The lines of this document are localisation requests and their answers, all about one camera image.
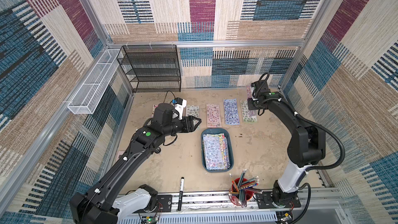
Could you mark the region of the pink cat sticker sheet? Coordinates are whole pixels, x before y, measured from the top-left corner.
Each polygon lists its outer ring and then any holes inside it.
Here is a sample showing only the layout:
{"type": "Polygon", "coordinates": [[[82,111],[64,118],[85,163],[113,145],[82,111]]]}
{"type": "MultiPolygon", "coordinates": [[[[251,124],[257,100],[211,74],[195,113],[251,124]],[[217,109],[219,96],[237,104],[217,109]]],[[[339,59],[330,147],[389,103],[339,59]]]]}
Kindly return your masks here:
{"type": "Polygon", "coordinates": [[[158,105],[153,105],[153,108],[152,108],[152,117],[153,117],[153,115],[154,115],[154,111],[155,111],[155,109],[158,107],[158,105]]]}

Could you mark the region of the teal plastic storage box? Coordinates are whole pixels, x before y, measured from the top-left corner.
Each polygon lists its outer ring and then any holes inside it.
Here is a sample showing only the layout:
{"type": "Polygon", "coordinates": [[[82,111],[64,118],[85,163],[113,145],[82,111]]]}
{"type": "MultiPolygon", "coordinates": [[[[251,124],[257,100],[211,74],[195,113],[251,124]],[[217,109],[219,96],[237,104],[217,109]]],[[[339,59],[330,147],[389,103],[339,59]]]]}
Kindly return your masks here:
{"type": "Polygon", "coordinates": [[[230,135],[223,128],[208,128],[201,134],[202,164],[209,173],[223,173],[234,166],[230,135]]]}

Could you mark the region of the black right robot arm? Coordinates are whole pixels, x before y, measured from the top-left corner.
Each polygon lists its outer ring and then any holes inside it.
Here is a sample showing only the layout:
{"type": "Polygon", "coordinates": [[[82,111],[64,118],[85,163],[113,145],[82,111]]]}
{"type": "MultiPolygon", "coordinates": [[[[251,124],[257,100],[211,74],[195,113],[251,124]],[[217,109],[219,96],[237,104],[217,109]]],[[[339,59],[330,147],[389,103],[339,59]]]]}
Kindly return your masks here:
{"type": "Polygon", "coordinates": [[[276,207],[284,207],[296,198],[299,184],[306,169],[325,158],[325,131],[298,118],[298,112],[279,92],[272,92],[266,80],[250,85],[248,109],[262,115],[272,112],[287,127],[291,139],[287,147],[288,165],[283,175],[274,183],[272,201],[276,207]]]}

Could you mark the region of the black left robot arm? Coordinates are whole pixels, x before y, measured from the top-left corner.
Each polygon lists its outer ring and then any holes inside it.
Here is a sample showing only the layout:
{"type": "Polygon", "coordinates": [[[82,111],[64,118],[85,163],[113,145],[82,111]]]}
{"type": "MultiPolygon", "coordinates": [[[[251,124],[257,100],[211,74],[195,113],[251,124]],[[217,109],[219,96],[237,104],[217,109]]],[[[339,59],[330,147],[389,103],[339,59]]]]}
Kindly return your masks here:
{"type": "Polygon", "coordinates": [[[174,105],[161,103],[152,118],[146,120],[131,138],[122,157],[85,194],[76,193],[69,205],[76,224],[116,224],[118,220],[140,211],[154,211],[158,192],[142,185],[133,193],[119,197],[134,172],[153,153],[161,151],[167,136],[194,132],[202,120],[195,116],[180,116],[174,105]]]}

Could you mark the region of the green frog sticker sheet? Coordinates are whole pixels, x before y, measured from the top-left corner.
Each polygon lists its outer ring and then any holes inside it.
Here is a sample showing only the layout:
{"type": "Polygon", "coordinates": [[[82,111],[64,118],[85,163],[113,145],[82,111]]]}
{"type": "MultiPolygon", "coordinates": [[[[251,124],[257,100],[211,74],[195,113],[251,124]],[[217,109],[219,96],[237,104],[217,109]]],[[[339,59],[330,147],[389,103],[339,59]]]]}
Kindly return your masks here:
{"type": "Polygon", "coordinates": [[[256,111],[251,111],[251,110],[248,109],[247,100],[241,100],[240,101],[240,106],[241,106],[241,114],[242,114],[242,117],[243,117],[243,122],[246,122],[246,123],[258,122],[257,112],[256,111]]]}

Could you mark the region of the green dinosaur sticker sheet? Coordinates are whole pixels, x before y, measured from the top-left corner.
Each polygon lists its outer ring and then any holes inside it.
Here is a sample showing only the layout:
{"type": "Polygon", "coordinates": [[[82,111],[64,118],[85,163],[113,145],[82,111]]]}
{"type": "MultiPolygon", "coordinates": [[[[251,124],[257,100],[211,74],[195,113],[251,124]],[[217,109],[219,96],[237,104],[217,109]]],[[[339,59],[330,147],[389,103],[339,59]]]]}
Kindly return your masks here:
{"type": "Polygon", "coordinates": [[[200,117],[200,107],[195,105],[186,106],[186,116],[194,116],[196,118],[200,117]]]}

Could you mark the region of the pink bonbon sticker sheet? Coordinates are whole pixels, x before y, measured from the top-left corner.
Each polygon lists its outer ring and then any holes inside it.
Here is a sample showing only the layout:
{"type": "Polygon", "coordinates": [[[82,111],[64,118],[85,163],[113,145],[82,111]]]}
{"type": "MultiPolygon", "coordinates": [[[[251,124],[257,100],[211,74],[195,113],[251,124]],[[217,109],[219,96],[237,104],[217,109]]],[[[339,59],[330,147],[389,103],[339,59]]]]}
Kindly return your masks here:
{"type": "Polygon", "coordinates": [[[208,128],[221,127],[221,114],[220,114],[220,107],[218,104],[206,105],[206,118],[207,118],[208,128]]]}

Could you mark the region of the blue penguin sticker sheet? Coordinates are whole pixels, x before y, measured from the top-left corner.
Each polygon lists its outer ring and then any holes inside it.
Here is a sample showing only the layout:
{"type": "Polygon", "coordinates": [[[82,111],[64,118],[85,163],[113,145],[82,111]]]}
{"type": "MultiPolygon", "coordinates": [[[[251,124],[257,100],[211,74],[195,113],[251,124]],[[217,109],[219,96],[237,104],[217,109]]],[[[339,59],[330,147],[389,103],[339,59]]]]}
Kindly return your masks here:
{"type": "Polygon", "coordinates": [[[239,125],[239,114],[236,99],[224,99],[224,120],[227,125],[239,125]]]}

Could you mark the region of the pink character sticker sheet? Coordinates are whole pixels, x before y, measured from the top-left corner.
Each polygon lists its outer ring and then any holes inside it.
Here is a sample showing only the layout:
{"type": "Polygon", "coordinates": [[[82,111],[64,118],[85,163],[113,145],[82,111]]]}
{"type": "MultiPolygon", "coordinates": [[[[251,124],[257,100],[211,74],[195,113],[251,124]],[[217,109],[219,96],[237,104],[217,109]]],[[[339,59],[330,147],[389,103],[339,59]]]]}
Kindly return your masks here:
{"type": "Polygon", "coordinates": [[[246,87],[246,91],[247,91],[247,98],[248,98],[248,99],[251,99],[251,98],[252,98],[251,86],[247,86],[247,87],[246,87]]]}

